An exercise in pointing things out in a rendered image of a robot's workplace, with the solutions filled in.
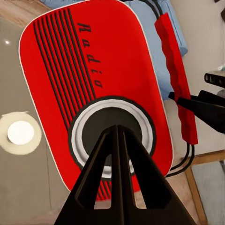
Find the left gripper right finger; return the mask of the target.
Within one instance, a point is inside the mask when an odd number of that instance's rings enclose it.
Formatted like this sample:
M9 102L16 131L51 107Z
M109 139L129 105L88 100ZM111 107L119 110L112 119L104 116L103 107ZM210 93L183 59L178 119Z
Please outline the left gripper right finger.
M196 225L136 133L117 126L125 225ZM147 209L136 207L128 156Z

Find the radio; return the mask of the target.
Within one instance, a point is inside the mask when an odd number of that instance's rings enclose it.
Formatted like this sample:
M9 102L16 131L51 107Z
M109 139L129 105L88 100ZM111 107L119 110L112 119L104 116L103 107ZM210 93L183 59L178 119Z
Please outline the radio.
M177 104L187 153L173 165L173 140L143 26L130 0L82 0L32 20L22 31L19 59L54 164L72 191L101 133L133 130L165 178L185 171L198 144L194 112ZM157 20L174 100L191 99L168 13ZM192 146L192 155L189 147ZM141 191L130 156L134 193ZM189 159L180 171L168 174ZM112 154L106 157L96 202L111 199Z

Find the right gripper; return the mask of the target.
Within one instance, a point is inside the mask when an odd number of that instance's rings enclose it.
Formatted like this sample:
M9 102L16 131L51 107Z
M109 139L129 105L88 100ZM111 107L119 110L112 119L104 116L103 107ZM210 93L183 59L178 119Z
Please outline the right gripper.
M171 91L168 97L174 100L174 92ZM178 98L177 104L193 111L207 125L225 134L225 98L204 90L199 96L190 97L191 99Z

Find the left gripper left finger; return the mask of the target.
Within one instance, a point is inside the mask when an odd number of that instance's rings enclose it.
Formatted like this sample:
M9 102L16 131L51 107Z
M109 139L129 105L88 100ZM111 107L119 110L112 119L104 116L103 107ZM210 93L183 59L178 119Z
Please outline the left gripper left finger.
M112 154L111 208L94 209L109 154ZM54 225L125 225L117 125L102 131Z

